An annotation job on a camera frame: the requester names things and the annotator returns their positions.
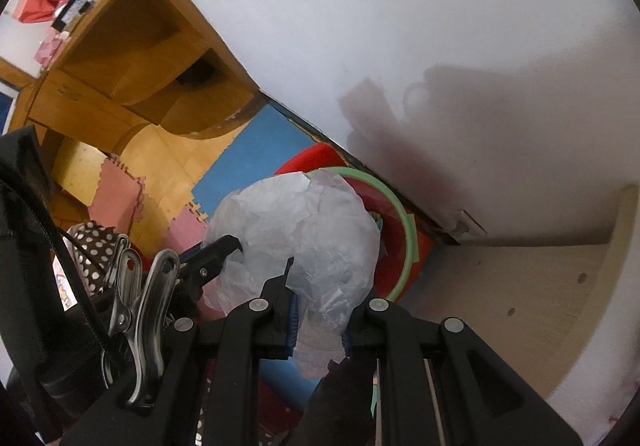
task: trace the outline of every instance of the plastic bag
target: plastic bag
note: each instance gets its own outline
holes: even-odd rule
[[[284,273],[300,305],[294,357],[303,375],[320,377],[328,359],[344,356],[340,335],[370,291],[380,232],[362,200],[339,175],[320,169],[261,180],[225,197],[203,244],[230,234],[244,253],[226,260],[204,287],[205,302],[228,314],[260,295],[264,282]]]

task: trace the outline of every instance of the black cable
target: black cable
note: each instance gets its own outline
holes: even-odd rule
[[[84,256],[92,264],[92,266],[94,266],[98,271],[101,271],[104,276],[107,275],[107,272],[104,270],[104,267],[102,266],[102,264],[99,264],[98,261],[95,260],[94,257],[92,257],[85,248],[82,247],[82,244],[80,244],[80,242],[78,242],[75,238],[69,235],[64,229],[58,228],[58,231],[69,242],[71,242],[71,244],[78,250],[78,252],[80,252],[80,254],[82,254],[82,256]]]
[[[49,245],[58,256],[60,266],[62,266],[62,270],[66,275],[69,285],[71,286],[71,291],[76,296],[80,310],[89,324],[89,328],[92,330],[95,339],[104,349],[104,352],[113,362],[113,365],[115,365],[121,372],[124,372],[126,363],[124,362],[122,355],[119,353],[114,341],[107,334],[101,321],[98,319],[91,301],[89,300],[89,295],[84,290],[84,284],[78,275],[78,270],[76,269],[71,254],[66,248],[66,245],[62,240],[62,236],[60,236],[60,233],[58,232],[56,225],[53,223],[51,215],[49,215],[46,207],[34,193],[33,189],[31,189],[31,185],[2,159],[0,159],[0,182],[18,196],[30,211],[31,215],[33,215],[33,218],[42,229]]]

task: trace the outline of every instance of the crumpled plastic bag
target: crumpled plastic bag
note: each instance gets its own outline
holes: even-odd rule
[[[226,196],[203,245],[236,236],[220,275],[204,286],[210,307],[226,314],[260,296],[264,282],[284,273],[297,293],[300,324],[294,358],[303,375],[318,378],[329,359],[344,356],[340,335],[369,293],[380,232],[362,200],[341,176],[319,169],[258,181]]]

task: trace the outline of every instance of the wooden desk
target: wooden desk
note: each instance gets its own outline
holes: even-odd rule
[[[200,58],[213,76],[178,83]],[[264,104],[257,92],[190,0],[101,0],[51,68],[22,90],[10,130],[36,124],[119,154],[150,123],[194,139],[226,134]]]

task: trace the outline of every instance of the wooden floor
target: wooden floor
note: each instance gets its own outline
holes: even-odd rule
[[[170,221],[193,201],[193,187],[242,129],[244,126],[221,137],[195,140],[149,125],[127,145],[121,162],[133,177],[145,177],[142,220],[135,220],[129,233],[145,256],[162,249]]]

